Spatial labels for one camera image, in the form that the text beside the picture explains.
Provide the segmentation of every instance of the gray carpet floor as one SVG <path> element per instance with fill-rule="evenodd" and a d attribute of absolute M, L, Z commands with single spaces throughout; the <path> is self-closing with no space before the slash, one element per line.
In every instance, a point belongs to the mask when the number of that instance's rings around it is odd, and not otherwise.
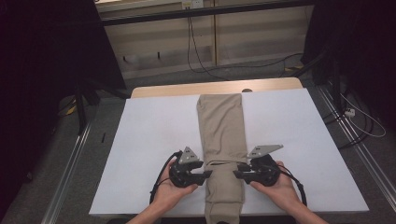
<path fill-rule="evenodd" d="M 287 60 L 287 66 L 297 64 L 298 57 L 294 60 Z M 160 75 L 155 77 L 140 77 L 126 80 L 128 93 L 140 86 L 167 85 L 180 83 L 197 83 L 208 81 L 222 81 L 225 77 L 231 80 L 254 79 L 268 77 L 287 77 L 290 73 L 284 73 L 283 63 L 273 66 L 260 66 L 270 62 L 252 62 L 238 64 L 243 66 L 256 67 L 229 67 L 210 71 L 212 77 L 205 73 L 194 73 L 183 71 L 173 74 Z M 311 97 L 317 106 L 322 117 L 326 117 L 331 110 L 325 105 L 320 97 L 318 87 L 316 87 L 309 74 L 301 77 L 301 81 L 308 89 Z M 118 128 L 120 116 L 124 107 L 124 101 L 114 98 L 111 95 L 100 92 L 102 97 L 99 106 L 87 105 L 88 111 L 95 110 L 92 118 L 92 128 L 85 147 L 81 151 L 76 171 L 72 176 L 72 181 L 66 192 L 63 206 L 57 218 L 57 223 L 107 223 L 110 219 L 91 217 L 88 215 L 92 200 L 100 181 L 102 172 L 106 165 L 106 158 L 111 149 L 115 133 Z M 324 120 L 330 121 L 334 117 L 329 116 Z M 328 130 L 337 146 L 342 146 L 348 142 L 345 134 L 337 121 L 327 125 Z M 375 133 L 380 133 L 380 129 L 375 127 Z M 391 129 L 383 138 L 368 137 L 364 144 L 369 148 L 373 157 L 387 174 L 389 179 L 396 182 L 396 138 Z M 19 195 L 9 207 L 2 223 L 40 223 L 48 208 L 50 199 L 54 194 L 59 180 L 64 172 L 64 167 L 68 162 L 71 150 L 78 138 L 78 117 L 77 114 L 59 119 L 56 132 L 49 142 L 46 153 L 34 170 L 34 179 L 30 183 L 22 186 Z M 396 223 L 396 213 L 389 205 L 384 194 L 372 179 L 370 173 L 361 161 L 354 147 L 340 150 L 346 165 L 350 169 L 361 194 L 367 202 L 370 212 L 336 215 L 320 214 L 330 223 Z M 190 223 L 186 220 L 171 220 L 166 223 Z M 255 217 L 254 220 L 246 220 L 245 223 L 266 223 L 262 218 Z"/>

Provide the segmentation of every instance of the white tabletop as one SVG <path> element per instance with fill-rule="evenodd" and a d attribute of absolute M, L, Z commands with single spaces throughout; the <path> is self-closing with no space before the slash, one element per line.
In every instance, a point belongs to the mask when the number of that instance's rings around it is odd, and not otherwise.
<path fill-rule="evenodd" d="M 271 153 L 304 184 L 314 212 L 368 211 L 346 164 L 306 89 L 247 92 L 243 108 L 247 148 L 282 144 Z M 196 103 L 199 95 L 127 100 L 90 214 L 137 214 L 167 158 L 189 146 L 202 158 Z M 281 215 L 266 196 L 245 185 L 242 216 Z M 201 217 L 205 187 L 166 217 Z"/>

